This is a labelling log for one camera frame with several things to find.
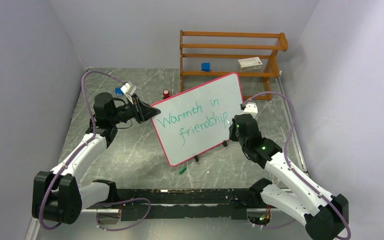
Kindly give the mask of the pink-framed whiteboard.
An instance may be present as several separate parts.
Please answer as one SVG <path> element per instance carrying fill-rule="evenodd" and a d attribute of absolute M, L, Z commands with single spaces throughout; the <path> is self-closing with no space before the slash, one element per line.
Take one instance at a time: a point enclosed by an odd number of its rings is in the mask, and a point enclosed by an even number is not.
<path fill-rule="evenodd" d="M 151 121 L 171 167 L 193 159 L 229 139 L 229 121 L 242 111 L 236 72 L 152 104 L 160 114 Z"/>

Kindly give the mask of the green marker cap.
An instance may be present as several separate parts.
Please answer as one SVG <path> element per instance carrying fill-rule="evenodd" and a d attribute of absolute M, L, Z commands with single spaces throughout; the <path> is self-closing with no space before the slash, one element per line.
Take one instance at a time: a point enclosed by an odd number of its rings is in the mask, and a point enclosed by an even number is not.
<path fill-rule="evenodd" d="M 182 175 L 187 170 L 187 166 L 184 166 L 178 173 Z"/>

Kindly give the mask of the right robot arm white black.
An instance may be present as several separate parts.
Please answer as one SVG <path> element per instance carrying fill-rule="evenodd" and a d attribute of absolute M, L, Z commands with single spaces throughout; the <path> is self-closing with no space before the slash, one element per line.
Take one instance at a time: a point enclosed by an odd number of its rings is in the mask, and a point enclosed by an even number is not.
<path fill-rule="evenodd" d="M 229 127 L 229 138 L 238 142 L 245 157 L 281 180 L 286 192 L 262 178 L 251 188 L 250 202 L 275 207 L 301 223 L 313 240 L 340 239 L 347 231 L 349 239 L 349 202 L 342 194 L 333 195 L 310 179 L 273 140 L 262 137 L 251 114 L 235 115 Z"/>

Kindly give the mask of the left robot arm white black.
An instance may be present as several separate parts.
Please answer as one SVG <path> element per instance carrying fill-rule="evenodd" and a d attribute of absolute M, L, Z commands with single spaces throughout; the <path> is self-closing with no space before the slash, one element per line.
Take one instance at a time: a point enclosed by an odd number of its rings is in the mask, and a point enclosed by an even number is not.
<path fill-rule="evenodd" d="M 110 180 L 94 180 L 86 187 L 79 187 L 91 164 L 113 142 L 117 125 L 135 120 L 142 124 L 159 115 L 161 111 L 140 100 L 133 94 L 122 106 L 116 106 L 118 97 L 109 92 L 95 96 L 94 115 L 80 144 L 50 171 L 40 171 L 33 180 L 32 216 L 45 229 L 44 221 L 73 224 L 82 210 L 94 205 L 114 207 L 119 201 L 116 183 Z"/>

